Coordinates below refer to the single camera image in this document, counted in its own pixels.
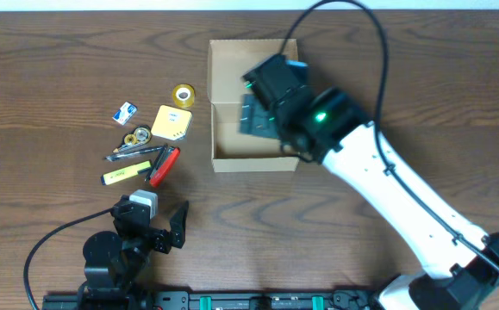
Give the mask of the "yellow sticky note pad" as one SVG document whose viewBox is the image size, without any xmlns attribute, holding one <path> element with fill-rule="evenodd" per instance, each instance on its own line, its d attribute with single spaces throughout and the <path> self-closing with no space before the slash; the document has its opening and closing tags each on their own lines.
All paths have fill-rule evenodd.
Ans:
<svg viewBox="0 0 499 310">
<path fill-rule="evenodd" d="M 176 141 L 185 137 L 190 126 L 192 113 L 180 108 L 161 105 L 151 128 L 151 134 Z"/>
</svg>

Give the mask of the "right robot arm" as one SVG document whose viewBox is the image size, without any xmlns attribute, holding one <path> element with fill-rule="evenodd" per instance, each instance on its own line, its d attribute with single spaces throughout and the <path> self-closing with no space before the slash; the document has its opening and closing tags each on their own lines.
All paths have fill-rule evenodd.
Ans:
<svg viewBox="0 0 499 310">
<path fill-rule="evenodd" d="M 374 299 L 382 309 L 477 309 L 499 286 L 499 232 L 451 208 L 377 133 L 346 93 L 315 95 L 307 66 L 272 55 L 243 78 L 280 140 L 358 191 L 401 235 L 421 272 L 398 276 Z"/>
</svg>

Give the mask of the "yellow tape roll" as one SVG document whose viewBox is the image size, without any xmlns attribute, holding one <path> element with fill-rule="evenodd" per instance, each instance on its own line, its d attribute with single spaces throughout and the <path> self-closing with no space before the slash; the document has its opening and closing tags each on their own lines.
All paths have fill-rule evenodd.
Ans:
<svg viewBox="0 0 499 310">
<path fill-rule="evenodd" d="M 189 84 L 178 84 L 172 91 L 172 99 L 178 107 L 187 109 L 195 102 L 195 91 Z"/>
</svg>

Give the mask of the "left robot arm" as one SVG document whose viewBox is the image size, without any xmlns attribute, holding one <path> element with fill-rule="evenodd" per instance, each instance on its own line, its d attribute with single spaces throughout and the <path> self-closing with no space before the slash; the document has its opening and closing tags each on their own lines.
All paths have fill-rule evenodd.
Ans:
<svg viewBox="0 0 499 310">
<path fill-rule="evenodd" d="M 187 201 L 178 204 L 170 228 L 151 226 L 156 207 L 124 195 L 111 208 L 115 230 L 99 232 L 84 243 L 86 282 L 78 309 L 154 309 L 154 293 L 136 283 L 151 254 L 167 254 L 185 242 Z"/>
</svg>

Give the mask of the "red black stapler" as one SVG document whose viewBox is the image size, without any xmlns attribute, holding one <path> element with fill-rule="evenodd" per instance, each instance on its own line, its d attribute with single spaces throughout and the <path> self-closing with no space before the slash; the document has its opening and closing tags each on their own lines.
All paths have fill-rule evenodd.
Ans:
<svg viewBox="0 0 499 310">
<path fill-rule="evenodd" d="M 164 145 L 158 151 L 158 156 L 153 161 L 145 181 L 152 187 L 157 188 L 162 184 L 173 165 L 178 160 L 181 150 L 175 146 Z"/>
</svg>

